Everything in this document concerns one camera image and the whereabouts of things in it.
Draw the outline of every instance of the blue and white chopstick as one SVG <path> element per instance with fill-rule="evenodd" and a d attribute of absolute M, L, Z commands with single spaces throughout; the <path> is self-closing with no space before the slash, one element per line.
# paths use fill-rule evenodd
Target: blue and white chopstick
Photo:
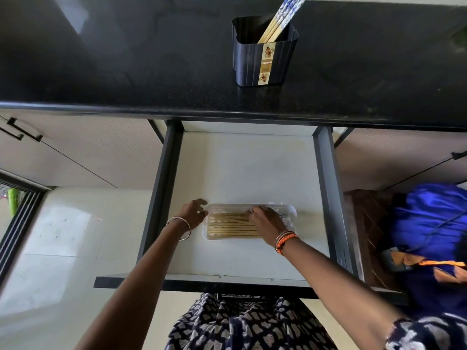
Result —
<path fill-rule="evenodd" d="M 305 0 L 284 0 L 258 43 L 274 42 L 304 2 Z"/>

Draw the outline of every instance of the patterned sleeve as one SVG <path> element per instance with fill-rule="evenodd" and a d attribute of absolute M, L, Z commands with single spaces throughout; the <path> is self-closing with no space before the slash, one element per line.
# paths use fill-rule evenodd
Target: patterned sleeve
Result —
<path fill-rule="evenodd" d="M 394 323 L 386 350 L 467 350 L 467 320 L 443 313 Z"/>

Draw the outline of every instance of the bundle of chopsticks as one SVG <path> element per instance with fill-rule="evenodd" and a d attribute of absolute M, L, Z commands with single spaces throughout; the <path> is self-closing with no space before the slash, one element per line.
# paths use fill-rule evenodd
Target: bundle of chopsticks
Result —
<path fill-rule="evenodd" d="M 287 27 L 292 17 L 298 9 L 305 3 L 305 0 L 284 0 L 264 31 L 258 43 L 273 43 Z"/>
<path fill-rule="evenodd" d="M 209 238 L 259 238 L 253 223 L 245 213 L 209 214 L 207 217 Z"/>

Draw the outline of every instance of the person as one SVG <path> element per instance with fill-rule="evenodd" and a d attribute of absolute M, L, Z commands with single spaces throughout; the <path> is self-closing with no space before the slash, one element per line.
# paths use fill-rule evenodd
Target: person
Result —
<path fill-rule="evenodd" d="M 141 349 L 178 241 L 207 216 L 202 199 L 185 204 L 85 332 L 75 350 Z M 286 229 L 264 206 L 247 211 L 271 247 Z M 361 350 L 466 350 L 467 321 L 452 314 L 410 320 L 364 283 L 299 238 L 280 252 L 303 275 Z M 300 300 L 255 302 L 201 298 L 174 325 L 166 350 L 334 350 L 324 327 Z"/>

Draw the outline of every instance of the black cup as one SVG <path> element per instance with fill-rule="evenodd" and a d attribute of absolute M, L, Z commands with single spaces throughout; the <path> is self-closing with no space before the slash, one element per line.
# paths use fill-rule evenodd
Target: black cup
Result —
<path fill-rule="evenodd" d="M 258 44 L 272 17 L 232 20 L 233 70 L 241 87 L 282 83 L 289 68 L 298 32 L 289 23 L 274 43 Z"/>

